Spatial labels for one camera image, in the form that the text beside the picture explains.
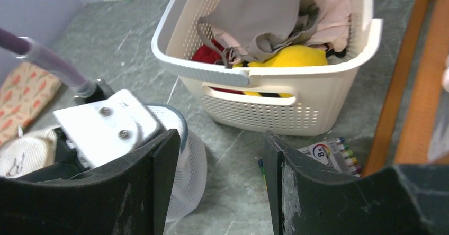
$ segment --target wooden frame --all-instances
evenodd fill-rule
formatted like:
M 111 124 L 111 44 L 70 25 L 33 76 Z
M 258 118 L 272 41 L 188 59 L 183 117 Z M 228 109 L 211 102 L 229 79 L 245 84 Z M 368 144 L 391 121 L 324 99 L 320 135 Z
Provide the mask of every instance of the wooden frame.
M 429 2 L 415 0 L 379 118 L 364 176 L 382 169 L 396 125 L 396 118 L 409 75 L 410 65 Z M 449 0 L 436 0 L 418 69 L 406 121 L 394 162 L 427 163 L 435 116 L 441 94 L 441 79 L 449 54 Z M 449 156 L 438 163 L 449 164 Z

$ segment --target laundry basket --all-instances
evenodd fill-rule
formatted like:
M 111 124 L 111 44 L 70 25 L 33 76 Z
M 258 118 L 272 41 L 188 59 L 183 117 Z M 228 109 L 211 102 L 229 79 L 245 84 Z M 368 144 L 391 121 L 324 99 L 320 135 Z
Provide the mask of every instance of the laundry basket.
M 203 45 L 196 31 L 199 17 L 219 0 L 170 0 L 151 42 L 160 65 L 179 76 L 204 110 L 217 122 L 241 129 L 284 135 L 319 135 L 335 123 L 359 66 L 380 44 L 382 20 L 373 19 L 373 0 L 351 0 L 347 55 L 329 66 L 233 68 L 190 61 Z M 212 38 L 210 27 L 202 27 Z M 289 93 L 273 98 L 215 91 Z

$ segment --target red cloth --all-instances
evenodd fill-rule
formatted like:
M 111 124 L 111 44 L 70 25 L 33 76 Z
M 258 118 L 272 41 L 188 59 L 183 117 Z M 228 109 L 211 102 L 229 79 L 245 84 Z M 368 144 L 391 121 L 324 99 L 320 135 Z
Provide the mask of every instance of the red cloth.
M 212 43 L 218 49 L 220 49 L 220 51 L 223 51 L 225 49 L 215 39 L 212 39 Z M 215 64 L 215 62 L 217 60 L 220 60 L 220 59 L 221 59 L 221 56 L 216 51 L 212 50 L 211 48 L 209 48 L 209 47 L 207 47 L 205 45 L 202 45 L 198 49 L 198 51 L 195 52 L 195 54 L 192 57 L 193 61 L 209 63 L 209 64 Z M 241 92 L 241 91 L 233 91 L 233 90 L 230 90 L 230 89 L 214 88 L 214 87 L 211 87 L 211 88 L 216 90 L 216 91 L 243 95 L 243 92 Z

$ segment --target green pen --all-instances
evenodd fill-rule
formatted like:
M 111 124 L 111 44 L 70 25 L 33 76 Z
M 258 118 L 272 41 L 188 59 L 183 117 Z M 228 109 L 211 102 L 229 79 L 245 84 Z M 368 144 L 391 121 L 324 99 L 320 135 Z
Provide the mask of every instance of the green pen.
M 261 169 L 261 173 L 262 173 L 262 179 L 265 182 L 265 187 L 266 187 L 266 178 L 265 178 L 265 170 L 264 170 L 264 162 L 262 161 L 262 159 L 259 159 L 259 168 Z

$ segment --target purple pole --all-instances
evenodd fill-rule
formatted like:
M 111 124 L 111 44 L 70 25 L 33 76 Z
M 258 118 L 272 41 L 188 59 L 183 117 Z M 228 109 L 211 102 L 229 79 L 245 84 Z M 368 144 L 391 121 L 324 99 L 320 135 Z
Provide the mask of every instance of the purple pole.
M 19 55 L 18 59 L 52 73 L 80 97 L 90 97 L 96 90 L 96 84 L 81 75 L 74 66 L 29 38 L 19 38 L 0 28 L 0 47 Z

